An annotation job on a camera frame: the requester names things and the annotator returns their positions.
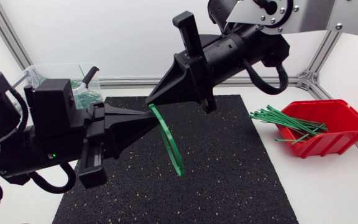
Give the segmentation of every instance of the screw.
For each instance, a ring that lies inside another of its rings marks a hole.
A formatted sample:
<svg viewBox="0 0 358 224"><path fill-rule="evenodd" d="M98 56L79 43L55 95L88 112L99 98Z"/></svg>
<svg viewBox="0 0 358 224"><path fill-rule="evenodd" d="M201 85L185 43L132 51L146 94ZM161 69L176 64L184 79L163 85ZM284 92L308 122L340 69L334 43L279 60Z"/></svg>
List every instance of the screw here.
<svg viewBox="0 0 358 224"><path fill-rule="evenodd" d="M336 24L335 29L340 30L340 29L342 29L342 27L343 27L342 24L338 23L338 24Z"/></svg>

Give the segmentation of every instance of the transparent bin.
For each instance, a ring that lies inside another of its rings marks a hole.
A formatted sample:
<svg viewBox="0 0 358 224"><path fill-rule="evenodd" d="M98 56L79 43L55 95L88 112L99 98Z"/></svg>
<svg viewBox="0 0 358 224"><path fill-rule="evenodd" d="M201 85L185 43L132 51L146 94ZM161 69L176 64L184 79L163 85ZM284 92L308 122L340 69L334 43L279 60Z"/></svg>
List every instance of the transparent bin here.
<svg viewBox="0 0 358 224"><path fill-rule="evenodd" d="M75 106L77 109L89 108L90 104L102 101L103 96L100 89L98 73L94 75L86 91L78 91L82 79L89 70L96 66L94 63L60 63L31 65L24 70L27 75L24 83L39 86L48 78L69 78L73 89Z"/></svg>

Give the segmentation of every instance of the green plastic ring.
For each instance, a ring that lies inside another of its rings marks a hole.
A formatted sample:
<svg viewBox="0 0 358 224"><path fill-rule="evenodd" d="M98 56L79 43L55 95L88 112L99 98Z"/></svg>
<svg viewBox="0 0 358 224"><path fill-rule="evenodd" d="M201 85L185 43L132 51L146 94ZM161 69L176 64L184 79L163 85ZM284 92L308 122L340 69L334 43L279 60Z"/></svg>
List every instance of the green plastic ring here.
<svg viewBox="0 0 358 224"><path fill-rule="evenodd" d="M169 158L172 161L172 165L175 168L178 175L180 177L183 177L185 175L185 166L183 165L183 161L180 157L180 153L179 153L177 144L175 143L175 140L173 140L172 134L169 131L167 124L165 123L161 114L158 112L155 105L150 104L149 107L153 111L154 115L156 115L157 119L160 121L159 128L161 131L161 136L164 141L165 147L167 148Z"/></svg>

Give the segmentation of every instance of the speckled mat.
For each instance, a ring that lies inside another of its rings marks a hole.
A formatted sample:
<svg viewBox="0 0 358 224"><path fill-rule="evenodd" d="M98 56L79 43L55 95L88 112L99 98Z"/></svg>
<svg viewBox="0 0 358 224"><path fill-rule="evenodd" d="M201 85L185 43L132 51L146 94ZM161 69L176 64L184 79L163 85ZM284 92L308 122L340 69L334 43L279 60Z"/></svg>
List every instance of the speckled mat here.
<svg viewBox="0 0 358 224"><path fill-rule="evenodd" d="M106 101L148 111L144 97ZM86 190L77 180L53 222L297 223L241 97L217 96L216 104L211 114L196 103L158 106L181 152L185 177L177 176L155 128L120 159L104 161L106 185Z"/></svg>

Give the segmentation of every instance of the red plastic bin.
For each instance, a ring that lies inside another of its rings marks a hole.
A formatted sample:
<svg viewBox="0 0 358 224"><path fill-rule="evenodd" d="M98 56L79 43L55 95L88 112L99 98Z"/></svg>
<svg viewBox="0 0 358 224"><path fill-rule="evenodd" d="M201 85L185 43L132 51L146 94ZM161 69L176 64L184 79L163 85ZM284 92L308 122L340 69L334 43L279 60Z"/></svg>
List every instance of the red plastic bin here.
<svg viewBox="0 0 358 224"><path fill-rule="evenodd" d="M326 123L329 131L313 136L306 142L287 142L296 156L343 154L358 141L358 112L343 100L295 101L282 113L294 118ZM301 134L277 125L285 139L298 139Z"/></svg>

